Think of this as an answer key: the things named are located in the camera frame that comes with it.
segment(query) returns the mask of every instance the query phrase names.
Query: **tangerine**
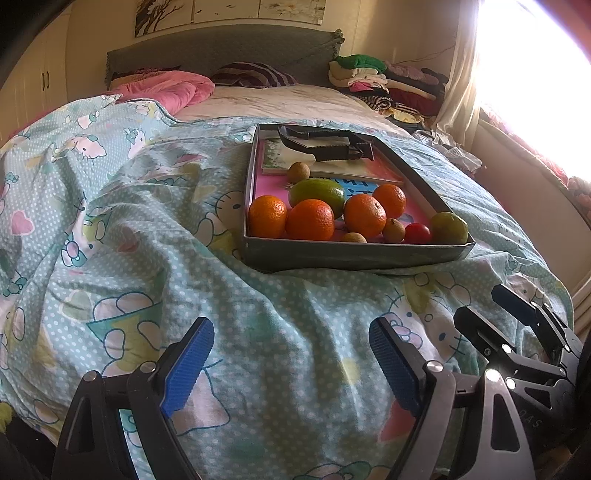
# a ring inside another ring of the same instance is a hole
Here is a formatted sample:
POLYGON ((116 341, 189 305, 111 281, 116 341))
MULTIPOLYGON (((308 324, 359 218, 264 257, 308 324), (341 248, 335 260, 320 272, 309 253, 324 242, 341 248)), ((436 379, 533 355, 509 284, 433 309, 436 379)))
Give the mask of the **tangerine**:
POLYGON ((384 183, 374 190, 372 196, 380 203, 388 218, 400 218, 406 208, 406 195, 391 183, 384 183))
POLYGON ((294 240, 326 242, 335 232, 335 214, 322 200, 304 200, 289 212, 285 231, 294 240))
POLYGON ((384 207, 375 198, 362 193, 347 200, 344 218, 349 232, 373 238, 384 230, 387 217, 384 207))
POLYGON ((285 231, 287 207, 273 195, 254 199, 248 209, 248 230, 252 236, 279 238, 285 231))

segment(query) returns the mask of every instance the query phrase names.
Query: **pink blanket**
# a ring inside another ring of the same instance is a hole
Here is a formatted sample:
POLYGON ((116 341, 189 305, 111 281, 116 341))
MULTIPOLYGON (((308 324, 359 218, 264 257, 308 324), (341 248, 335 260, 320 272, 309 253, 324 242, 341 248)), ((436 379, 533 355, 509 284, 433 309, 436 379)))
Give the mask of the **pink blanket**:
POLYGON ((123 94, 118 102, 151 98, 160 102, 174 116, 186 106, 207 100, 214 88, 213 82, 203 75, 173 70, 137 82, 124 83, 108 93, 123 94))

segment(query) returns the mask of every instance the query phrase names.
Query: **white cabinet door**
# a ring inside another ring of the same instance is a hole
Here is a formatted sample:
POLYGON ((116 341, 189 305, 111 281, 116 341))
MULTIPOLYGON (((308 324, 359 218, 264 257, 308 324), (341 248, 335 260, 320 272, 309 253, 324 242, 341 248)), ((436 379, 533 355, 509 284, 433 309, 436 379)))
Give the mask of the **white cabinet door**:
POLYGON ((0 142, 67 102, 66 9, 27 47, 0 90, 0 142))
POLYGON ((67 9, 42 33, 45 48, 46 109, 55 110, 67 103, 66 38, 70 11, 67 9))
POLYGON ((27 47, 16 70, 21 77, 17 92, 19 126, 24 127, 40 116, 46 108, 45 46, 43 32, 27 47))
POLYGON ((4 145, 10 139, 10 133, 19 127, 17 117, 16 94, 17 83, 21 78, 13 69, 0 90, 0 144, 4 145))

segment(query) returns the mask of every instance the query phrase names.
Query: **lime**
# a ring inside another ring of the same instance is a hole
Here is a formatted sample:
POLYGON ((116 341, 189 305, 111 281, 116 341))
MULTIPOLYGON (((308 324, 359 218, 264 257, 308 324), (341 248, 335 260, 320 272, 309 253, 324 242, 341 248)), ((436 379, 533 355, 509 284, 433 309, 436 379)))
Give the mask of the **lime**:
POLYGON ((451 212, 439 212, 431 218, 431 233, 440 245, 464 245, 468 241, 467 223, 451 212))
POLYGON ((335 218, 343 215, 345 205, 345 189, 329 179, 307 179, 296 183, 290 189, 290 205, 295 207, 304 200, 322 200, 330 205, 335 218))

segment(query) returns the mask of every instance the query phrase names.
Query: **pile of laundry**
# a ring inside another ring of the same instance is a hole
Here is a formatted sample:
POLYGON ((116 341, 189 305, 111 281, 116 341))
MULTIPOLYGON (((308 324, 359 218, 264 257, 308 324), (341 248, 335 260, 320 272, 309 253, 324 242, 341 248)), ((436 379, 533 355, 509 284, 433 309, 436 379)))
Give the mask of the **pile of laundry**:
POLYGON ((430 69, 384 62, 369 55, 336 57, 329 80, 342 93, 366 103, 412 133, 439 113, 449 79, 430 69))

